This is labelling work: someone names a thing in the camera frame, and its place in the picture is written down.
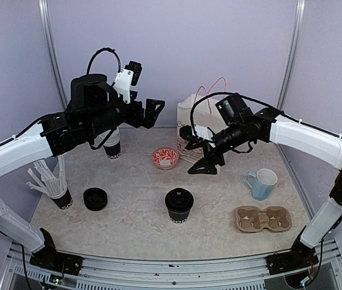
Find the black paper coffee cup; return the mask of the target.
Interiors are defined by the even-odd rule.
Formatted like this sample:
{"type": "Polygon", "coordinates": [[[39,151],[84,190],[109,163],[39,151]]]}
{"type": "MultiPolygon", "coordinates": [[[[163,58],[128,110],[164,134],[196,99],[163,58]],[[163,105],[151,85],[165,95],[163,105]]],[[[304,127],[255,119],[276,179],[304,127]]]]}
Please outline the black paper coffee cup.
{"type": "Polygon", "coordinates": [[[193,203],[193,195],[184,188],[175,188],[165,197],[169,218],[176,224],[182,224],[187,220],[193,203]]]}

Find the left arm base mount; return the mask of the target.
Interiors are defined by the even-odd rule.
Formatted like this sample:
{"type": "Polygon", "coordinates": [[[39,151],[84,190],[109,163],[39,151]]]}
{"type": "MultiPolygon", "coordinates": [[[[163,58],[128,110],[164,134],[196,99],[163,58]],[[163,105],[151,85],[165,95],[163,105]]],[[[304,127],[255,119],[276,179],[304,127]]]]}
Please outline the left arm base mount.
{"type": "Polygon", "coordinates": [[[40,230],[44,237],[44,247],[31,255],[30,264],[62,274],[78,276],[83,258],[57,251],[51,234],[43,228],[40,230]]]}

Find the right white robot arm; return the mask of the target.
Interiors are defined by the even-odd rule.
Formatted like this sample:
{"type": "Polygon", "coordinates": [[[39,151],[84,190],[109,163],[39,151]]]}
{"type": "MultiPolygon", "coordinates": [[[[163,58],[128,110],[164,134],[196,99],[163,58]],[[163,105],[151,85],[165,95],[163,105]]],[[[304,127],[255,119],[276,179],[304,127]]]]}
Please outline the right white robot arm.
{"type": "Polygon", "coordinates": [[[290,267],[301,267],[311,256],[309,249],[318,245],[342,217],[342,135],[333,136],[311,128],[271,108],[255,114],[246,108],[238,114],[225,114],[224,117],[227,128],[216,134],[207,127],[194,124],[180,128],[179,134],[188,142],[188,150],[201,147],[204,151],[203,158],[189,169],[189,174],[215,175],[217,168],[225,164],[224,153],[259,140],[297,149],[338,169],[329,198],[299,234],[299,245],[286,256],[290,267]]]}

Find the stack of black paper cups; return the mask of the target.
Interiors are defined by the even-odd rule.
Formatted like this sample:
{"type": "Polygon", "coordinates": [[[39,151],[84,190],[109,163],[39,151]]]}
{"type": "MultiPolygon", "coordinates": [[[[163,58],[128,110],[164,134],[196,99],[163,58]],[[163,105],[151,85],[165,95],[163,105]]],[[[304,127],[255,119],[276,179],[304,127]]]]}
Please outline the stack of black paper cups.
{"type": "Polygon", "coordinates": [[[106,156],[115,160],[121,156],[121,146],[120,146],[120,131],[117,128],[111,136],[103,143],[103,148],[105,150],[106,156]]]}

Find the white paper takeout bag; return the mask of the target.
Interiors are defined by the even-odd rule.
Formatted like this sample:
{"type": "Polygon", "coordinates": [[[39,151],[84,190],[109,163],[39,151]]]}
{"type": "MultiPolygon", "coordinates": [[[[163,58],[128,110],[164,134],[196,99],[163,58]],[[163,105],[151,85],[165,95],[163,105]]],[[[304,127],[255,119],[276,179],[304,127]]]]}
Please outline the white paper takeout bag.
{"type": "MultiPolygon", "coordinates": [[[[193,105],[204,96],[208,95],[213,90],[215,85],[220,81],[224,81],[224,89],[227,88],[227,81],[224,77],[220,77],[214,84],[205,90],[203,86],[200,86],[195,94],[190,95],[177,105],[177,133],[176,133],[176,149],[179,153],[179,157],[182,160],[188,161],[192,164],[199,161],[204,157],[203,148],[197,148],[194,150],[187,150],[186,145],[188,141],[181,138],[179,130],[186,125],[191,125],[190,122],[190,111],[193,105]]],[[[223,121],[219,111],[216,109],[215,104],[219,99],[208,98],[201,102],[194,110],[193,119],[195,125],[195,131],[203,137],[206,133],[214,135],[221,130],[226,128],[225,122],[223,121]]]]}

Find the black plastic cup lid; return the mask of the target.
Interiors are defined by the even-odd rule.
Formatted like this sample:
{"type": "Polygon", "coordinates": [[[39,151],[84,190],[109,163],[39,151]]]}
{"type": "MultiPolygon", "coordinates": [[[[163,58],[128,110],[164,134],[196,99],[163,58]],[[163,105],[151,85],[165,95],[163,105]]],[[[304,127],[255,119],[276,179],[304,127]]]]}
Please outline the black plastic cup lid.
{"type": "Polygon", "coordinates": [[[167,209],[174,212],[189,211],[193,207],[193,203],[193,195],[184,188],[175,188],[168,192],[165,197],[167,209]]]}

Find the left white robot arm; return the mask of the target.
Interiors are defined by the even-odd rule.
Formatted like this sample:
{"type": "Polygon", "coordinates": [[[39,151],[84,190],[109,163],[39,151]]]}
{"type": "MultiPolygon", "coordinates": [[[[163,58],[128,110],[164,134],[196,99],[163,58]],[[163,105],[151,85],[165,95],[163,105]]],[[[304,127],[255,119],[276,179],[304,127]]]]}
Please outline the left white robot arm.
{"type": "MultiPolygon", "coordinates": [[[[57,157],[126,123],[134,128],[154,127],[165,107],[163,100],[137,101],[137,77],[124,69],[111,85],[103,74],[72,79],[71,100],[63,112],[44,115],[20,133],[0,142],[0,178],[34,161],[57,157]]],[[[0,198],[0,232],[37,255],[47,267],[62,263],[49,232],[32,226],[0,198]]]]}

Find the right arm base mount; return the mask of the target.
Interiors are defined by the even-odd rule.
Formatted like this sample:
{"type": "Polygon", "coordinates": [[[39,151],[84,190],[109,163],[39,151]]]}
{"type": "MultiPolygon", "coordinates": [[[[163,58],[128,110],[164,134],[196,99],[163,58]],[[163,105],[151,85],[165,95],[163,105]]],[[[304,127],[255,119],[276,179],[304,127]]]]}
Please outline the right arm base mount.
{"type": "Polygon", "coordinates": [[[317,264],[319,259],[315,248],[309,248],[300,241],[300,234],[295,239],[289,251],[271,254],[266,257],[270,275],[281,274],[288,271],[317,264]]]}

